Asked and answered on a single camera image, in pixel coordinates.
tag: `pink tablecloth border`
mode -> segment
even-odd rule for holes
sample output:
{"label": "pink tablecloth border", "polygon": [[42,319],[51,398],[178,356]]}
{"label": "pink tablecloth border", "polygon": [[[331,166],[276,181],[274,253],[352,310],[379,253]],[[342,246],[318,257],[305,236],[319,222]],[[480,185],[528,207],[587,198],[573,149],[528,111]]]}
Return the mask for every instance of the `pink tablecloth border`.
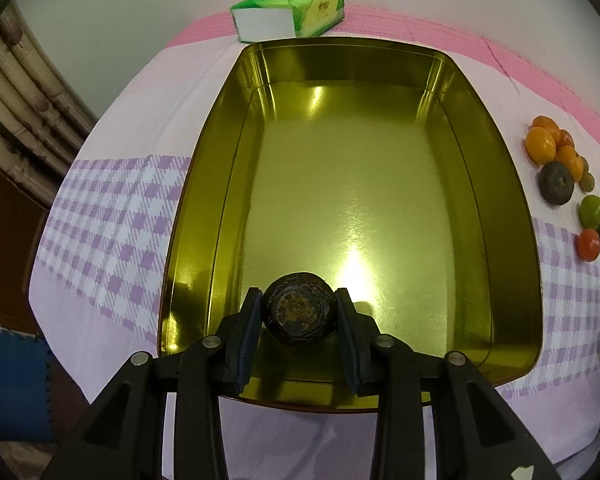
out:
{"label": "pink tablecloth border", "polygon": [[[556,78],[535,67],[528,59],[478,34],[399,12],[359,6],[347,6],[345,19],[333,30],[424,43],[480,61],[570,113],[600,144],[600,115],[597,112],[584,104]],[[220,12],[193,22],[169,42],[167,48],[233,34],[235,29],[231,14]]]}

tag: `blue object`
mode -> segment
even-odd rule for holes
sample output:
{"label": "blue object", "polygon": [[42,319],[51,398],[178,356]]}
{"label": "blue object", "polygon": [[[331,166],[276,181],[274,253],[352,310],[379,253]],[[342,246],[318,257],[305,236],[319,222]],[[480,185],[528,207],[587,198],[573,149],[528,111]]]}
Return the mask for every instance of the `blue object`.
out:
{"label": "blue object", "polygon": [[48,397],[49,346],[0,328],[0,440],[53,440]]}

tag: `pile of fruit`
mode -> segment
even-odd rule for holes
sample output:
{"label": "pile of fruit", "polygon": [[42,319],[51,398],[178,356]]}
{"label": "pile of fruit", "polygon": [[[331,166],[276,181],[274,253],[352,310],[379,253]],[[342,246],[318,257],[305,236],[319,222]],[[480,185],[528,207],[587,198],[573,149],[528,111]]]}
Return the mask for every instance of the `pile of fruit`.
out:
{"label": "pile of fruit", "polygon": [[[525,137],[525,149],[531,160],[542,166],[538,173],[540,194],[550,205],[561,206],[573,196],[575,184],[585,193],[596,185],[589,173],[587,159],[575,150],[573,138],[554,120],[536,117]],[[587,195],[578,206],[583,231],[576,237],[576,252],[585,262],[600,254],[600,197]]]}

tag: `white wall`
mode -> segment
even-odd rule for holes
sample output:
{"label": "white wall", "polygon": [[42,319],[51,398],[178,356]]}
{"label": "white wall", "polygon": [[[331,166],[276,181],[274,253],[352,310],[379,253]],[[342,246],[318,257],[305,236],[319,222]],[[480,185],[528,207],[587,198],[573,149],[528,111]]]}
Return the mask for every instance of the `white wall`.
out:
{"label": "white wall", "polygon": [[[192,20],[239,0],[17,0],[38,41],[101,115]],[[476,32],[531,59],[600,112],[600,19],[586,0],[347,0]]]}

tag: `green tissue package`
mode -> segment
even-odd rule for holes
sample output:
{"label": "green tissue package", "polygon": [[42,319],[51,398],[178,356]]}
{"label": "green tissue package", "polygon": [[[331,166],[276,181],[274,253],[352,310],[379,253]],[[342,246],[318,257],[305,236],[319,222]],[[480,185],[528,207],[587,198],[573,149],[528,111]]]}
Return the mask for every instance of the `green tissue package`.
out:
{"label": "green tissue package", "polygon": [[243,43],[319,36],[344,18],[344,0],[244,0],[231,7]]}

